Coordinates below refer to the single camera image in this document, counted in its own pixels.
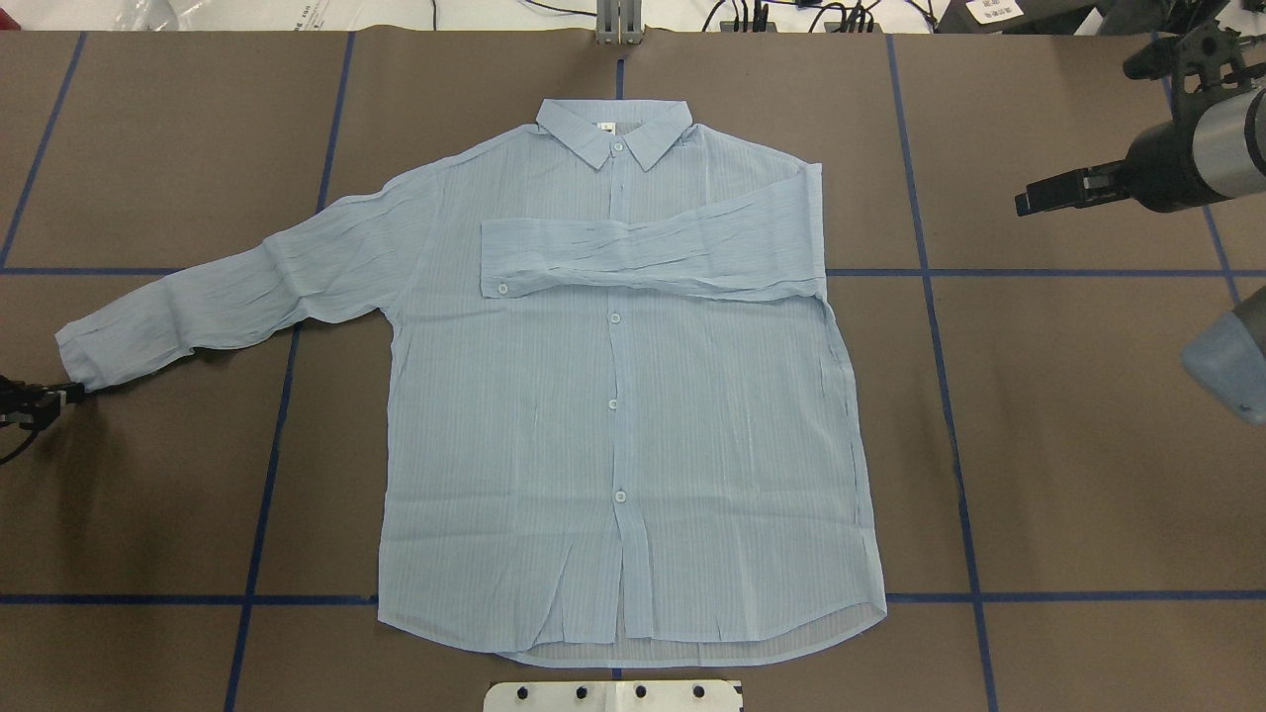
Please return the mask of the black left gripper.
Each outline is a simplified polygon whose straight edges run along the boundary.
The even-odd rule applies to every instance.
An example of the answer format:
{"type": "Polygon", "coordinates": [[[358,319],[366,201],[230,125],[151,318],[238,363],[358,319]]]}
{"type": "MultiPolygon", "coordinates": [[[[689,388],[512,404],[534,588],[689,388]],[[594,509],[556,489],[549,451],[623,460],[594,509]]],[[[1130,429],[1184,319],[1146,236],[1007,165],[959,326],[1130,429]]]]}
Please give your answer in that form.
{"type": "Polygon", "coordinates": [[[78,404],[85,397],[86,389],[81,383],[38,385],[1,378],[1,428],[15,424],[23,431],[38,432],[46,428],[41,424],[41,408],[78,404]]]}

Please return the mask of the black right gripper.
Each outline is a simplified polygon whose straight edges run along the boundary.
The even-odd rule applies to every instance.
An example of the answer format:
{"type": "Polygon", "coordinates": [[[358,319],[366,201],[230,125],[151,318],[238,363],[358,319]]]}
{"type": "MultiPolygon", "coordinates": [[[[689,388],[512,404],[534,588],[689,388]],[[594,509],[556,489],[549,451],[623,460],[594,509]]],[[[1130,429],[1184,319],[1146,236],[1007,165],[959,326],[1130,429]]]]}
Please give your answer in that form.
{"type": "Polygon", "coordinates": [[[1193,122],[1170,122],[1136,136],[1123,163],[1074,168],[1031,182],[1017,195],[1017,215],[1104,207],[1134,199],[1158,213],[1203,205],[1203,179],[1191,155],[1193,122]]]}

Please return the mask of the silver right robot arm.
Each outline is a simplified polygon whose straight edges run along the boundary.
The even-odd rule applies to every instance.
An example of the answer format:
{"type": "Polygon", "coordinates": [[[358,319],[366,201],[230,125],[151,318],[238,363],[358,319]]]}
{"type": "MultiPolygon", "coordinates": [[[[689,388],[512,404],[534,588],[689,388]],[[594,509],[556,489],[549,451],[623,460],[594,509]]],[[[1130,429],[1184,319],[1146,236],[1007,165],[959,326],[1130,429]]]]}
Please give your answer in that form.
{"type": "Polygon", "coordinates": [[[1263,290],[1239,290],[1228,231],[1215,207],[1263,195],[1263,90],[1247,92],[1148,128],[1125,157],[1028,184],[1014,198],[1019,217],[1134,201],[1158,215],[1201,212],[1234,307],[1181,352],[1186,374],[1225,410],[1250,424],[1265,419],[1263,290]]]}

